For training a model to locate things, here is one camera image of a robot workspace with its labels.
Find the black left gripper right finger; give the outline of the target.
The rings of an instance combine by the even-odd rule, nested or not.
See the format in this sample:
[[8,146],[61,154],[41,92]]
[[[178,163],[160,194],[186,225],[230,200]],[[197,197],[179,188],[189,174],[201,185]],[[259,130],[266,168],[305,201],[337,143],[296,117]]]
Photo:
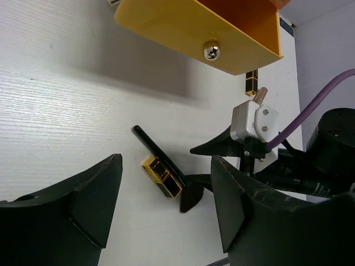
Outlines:
[[353,265],[354,194],[321,203],[294,198],[220,156],[211,182],[222,249],[231,265]]

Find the orange top drawer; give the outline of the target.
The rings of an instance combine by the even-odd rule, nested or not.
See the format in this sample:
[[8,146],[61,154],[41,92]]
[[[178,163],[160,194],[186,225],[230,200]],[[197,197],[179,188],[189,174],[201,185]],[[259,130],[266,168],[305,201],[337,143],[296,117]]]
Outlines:
[[291,0],[269,0],[278,10],[290,3]]

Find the yellow drawer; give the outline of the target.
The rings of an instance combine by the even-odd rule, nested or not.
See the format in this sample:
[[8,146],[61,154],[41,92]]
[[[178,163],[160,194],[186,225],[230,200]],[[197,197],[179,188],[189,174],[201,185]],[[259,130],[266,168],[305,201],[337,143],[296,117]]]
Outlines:
[[271,1],[121,1],[122,27],[232,75],[282,59]]

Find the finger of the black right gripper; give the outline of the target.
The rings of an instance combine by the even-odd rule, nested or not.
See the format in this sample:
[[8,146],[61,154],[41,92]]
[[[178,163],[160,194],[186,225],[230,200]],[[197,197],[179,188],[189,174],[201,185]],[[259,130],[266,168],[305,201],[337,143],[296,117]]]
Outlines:
[[210,174],[192,174],[192,175],[186,175],[185,177],[188,181],[197,183],[203,186],[205,189],[213,192]]
[[212,140],[190,149],[190,153],[194,155],[222,157],[240,157],[242,151],[243,145],[231,138],[230,129],[226,129]]

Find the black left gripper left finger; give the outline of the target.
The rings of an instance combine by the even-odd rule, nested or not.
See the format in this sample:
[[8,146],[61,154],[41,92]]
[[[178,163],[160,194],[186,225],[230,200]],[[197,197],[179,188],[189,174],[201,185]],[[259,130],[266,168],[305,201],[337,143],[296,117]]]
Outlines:
[[123,158],[113,154],[42,190],[1,202],[2,265],[97,265],[107,246]]

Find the black fan makeup brush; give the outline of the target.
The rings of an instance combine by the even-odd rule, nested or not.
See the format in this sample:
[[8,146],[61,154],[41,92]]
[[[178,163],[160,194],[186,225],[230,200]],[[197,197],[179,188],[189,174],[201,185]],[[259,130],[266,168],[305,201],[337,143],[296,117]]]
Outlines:
[[182,185],[180,199],[180,213],[187,213],[195,207],[202,199],[204,187],[195,182],[189,181],[176,164],[168,157],[168,155],[147,135],[147,133],[139,126],[135,125],[133,131],[147,149],[159,159],[162,160],[164,166],[177,178],[179,184]]

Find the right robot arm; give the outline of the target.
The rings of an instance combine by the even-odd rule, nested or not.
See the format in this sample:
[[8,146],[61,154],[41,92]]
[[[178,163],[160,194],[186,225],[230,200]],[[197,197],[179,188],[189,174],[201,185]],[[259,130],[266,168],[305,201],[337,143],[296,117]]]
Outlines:
[[305,151],[287,140],[282,145],[277,160],[253,178],[277,190],[322,198],[354,191],[354,109],[324,113]]

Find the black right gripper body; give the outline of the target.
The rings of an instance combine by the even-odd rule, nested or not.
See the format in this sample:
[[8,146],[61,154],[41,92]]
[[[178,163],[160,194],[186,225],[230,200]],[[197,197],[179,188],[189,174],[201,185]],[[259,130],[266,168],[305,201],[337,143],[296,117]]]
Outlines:
[[277,190],[329,198],[329,178],[306,160],[304,152],[294,149],[287,140],[282,144],[285,148],[278,149],[277,160],[256,172],[256,158],[251,152],[256,151],[260,142],[253,138],[242,141],[239,170]]

